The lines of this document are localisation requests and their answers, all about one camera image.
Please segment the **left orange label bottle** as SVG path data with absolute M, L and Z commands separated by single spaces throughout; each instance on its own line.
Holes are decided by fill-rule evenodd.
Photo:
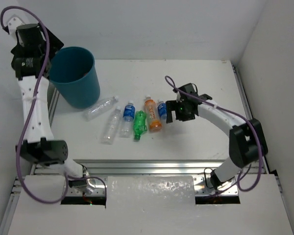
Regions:
M 150 95 L 145 96 L 144 109 L 147 114 L 147 123 L 150 132 L 158 132 L 162 128 L 155 101 Z

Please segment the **clear bottle white cap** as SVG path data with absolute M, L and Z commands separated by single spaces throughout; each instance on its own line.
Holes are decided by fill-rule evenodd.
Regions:
M 104 127 L 100 143 L 102 144 L 113 144 L 116 137 L 119 124 L 121 122 L 122 114 L 121 107 L 117 106 L 115 110 L 110 114 L 106 125 Z

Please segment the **aluminium rail frame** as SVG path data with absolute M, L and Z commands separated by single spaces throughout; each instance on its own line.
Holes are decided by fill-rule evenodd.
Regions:
M 118 95 L 119 105 L 134 101 L 143 108 L 153 99 L 175 99 L 164 77 L 176 85 L 195 83 L 219 105 L 248 116 L 242 88 L 227 60 L 97 60 L 102 97 Z M 0 229 L 7 235 L 290 235 L 292 228 L 276 178 L 263 171 L 250 192 L 229 188 L 225 196 L 198 205 L 204 194 L 203 173 L 228 156 L 228 138 L 209 121 L 197 117 L 174 121 L 139 142 L 116 138 L 100 143 L 108 114 L 87 122 L 61 95 L 52 102 L 52 132 L 64 139 L 69 156 L 106 182 L 94 192 L 106 205 L 43 205 L 16 189 Z

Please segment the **blue label bottle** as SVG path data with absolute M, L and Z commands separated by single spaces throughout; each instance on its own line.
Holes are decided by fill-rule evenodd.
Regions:
M 122 122 L 121 122 L 121 129 L 120 129 L 120 137 L 121 138 L 129 138 L 131 137 L 134 125 L 134 118 L 135 118 L 135 107 L 134 102 L 129 100 L 128 103 L 125 105 Z
M 167 107 L 166 107 L 166 103 L 162 99 L 158 100 L 157 110 L 158 110 L 158 114 L 159 114 L 160 119 L 161 120 L 166 120 L 166 118 L 167 118 Z

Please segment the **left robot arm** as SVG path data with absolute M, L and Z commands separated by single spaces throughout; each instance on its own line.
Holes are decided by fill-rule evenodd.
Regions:
M 39 23 L 17 26 L 15 34 L 11 64 L 22 93 L 26 125 L 20 156 L 32 164 L 67 173 L 69 186 L 87 194 L 91 188 L 86 168 L 69 158 L 66 142 L 54 139 L 49 123 L 50 61 L 63 43 Z

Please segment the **teal plastic bin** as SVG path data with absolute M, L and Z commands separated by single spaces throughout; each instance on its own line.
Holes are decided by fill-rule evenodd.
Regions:
M 74 108 L 86 109 L 100 96 L 93 54 L 82 47 L 59 50 L 51 61 L 49 80 Z

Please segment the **clear bottle near bin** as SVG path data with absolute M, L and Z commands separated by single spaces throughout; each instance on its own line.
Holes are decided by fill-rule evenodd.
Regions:
M 86 121 L 91 121 L 112 109 L 118 101 L 119 97 L 117 95 L 110 98 L 99 100 L 97 103 L 95 103 L 94 105 L 92 105 L 84 111 L 83 117 Z

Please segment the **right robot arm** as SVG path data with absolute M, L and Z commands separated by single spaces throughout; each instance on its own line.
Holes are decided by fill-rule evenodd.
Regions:
M 245 117 L 220 107 L 211 96 L 199 95 L 196 85 L 188 83 L 173 90 L 175 100 L 166 101 L 166 122 L 204 118 L 229 138 L 229 157 L 210 173 L 208 185 L 218 189 L 247 165 L 268 153 L 265 135 L 259 120 Z

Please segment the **crushed green bottle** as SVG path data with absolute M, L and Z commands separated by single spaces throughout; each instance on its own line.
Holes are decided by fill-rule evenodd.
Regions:
M 139 141 L 141 135 L 147 131 L 146 118 L 147 115 L 144 111 L 140 110 L 136 112 L 133 126 L 134 141 Z

